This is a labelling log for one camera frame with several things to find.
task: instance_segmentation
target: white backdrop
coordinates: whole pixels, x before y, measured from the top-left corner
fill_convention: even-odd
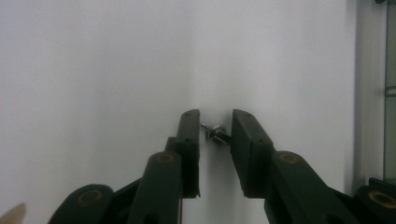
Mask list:
[[[1,1],[0,213],[45,223],[74,189],[117,190],[192,108],[251,112],[276,149],[351,179],[357,1]],[[265,223],[228,148],[201,141],[186,224]]]

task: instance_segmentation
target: metal screw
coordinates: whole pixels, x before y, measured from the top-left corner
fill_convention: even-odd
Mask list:
[[[224,144],[230,144],[231,136],[225,133],[220,125],[215,125],[213,127],[207,126],[205,123],[201,124],[207,132],[207,138],[209,139],[216,139]]]

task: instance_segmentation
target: screw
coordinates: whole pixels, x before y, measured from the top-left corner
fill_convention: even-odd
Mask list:
[[[230,144],[231,136],[225,133],[220,125],[215,125],[213,127],[207,126],[205,123],[201,124],[207,132],[207,138],[209,139],[216,139],[224,144]]]

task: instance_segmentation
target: white wall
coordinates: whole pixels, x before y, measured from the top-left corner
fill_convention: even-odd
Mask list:
[[[358,1],[2,1],[0,213],[45,223],[74,189],[119,189],[182,112],[253,113],[331,187],[352,179]],[[227,147],[201,142],[192,223],[263,223]]]

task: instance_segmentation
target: black plastic part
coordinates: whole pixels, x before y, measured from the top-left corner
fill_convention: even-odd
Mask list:
[[[123,224],[126,222],[139,184],[140,178],[113,194],[113,200],[107,209],[103,224]]]
[[[363,186],[357,190],[355,200],[371,215],[375,221],[373,223],[396,223],[396,195],[388,194],[376,187]]]
[[[369,179],[369,186],[384,191],[389,195],[396,195],[396,186],[376,178]]]
[[[248,112],[233,111],[232,129],[231,154],[242,191],[248,198],[265,198],[274,144],[256,118]]]
[[[177,137],[173,143],[182,158],[183,198],[196,198],[199,191],[199,128],[200,112],[193,109],[181,115]]]
[[[49,224],[100,224],[113,199],[105,185],[88,185],[71,193],[55,212]]]
[[[265,214],[271,224],[290,224],[291,217],[282,201],[265,200]]]
[[[165,151],[173,151],[176,152],[176,138],[175,137],[168,137],[166,141]]]
[[[171,151],[148,159],[127,224],[177,224],[182,194],[181,158]]]
[[[293,224],[359,223],[301,156],[274,153],[270,173]]]
[[[370,211],[367,210],[357,200],[354,198],[345,195],[335,189],[332,192],[337,196],[337,198],[344,204],[344,206],[349,210],[350,213],[354,215],[354,217],[359,221],[361,224],[372,224],[372,223],[380,223],[377,219],[371,214]]]

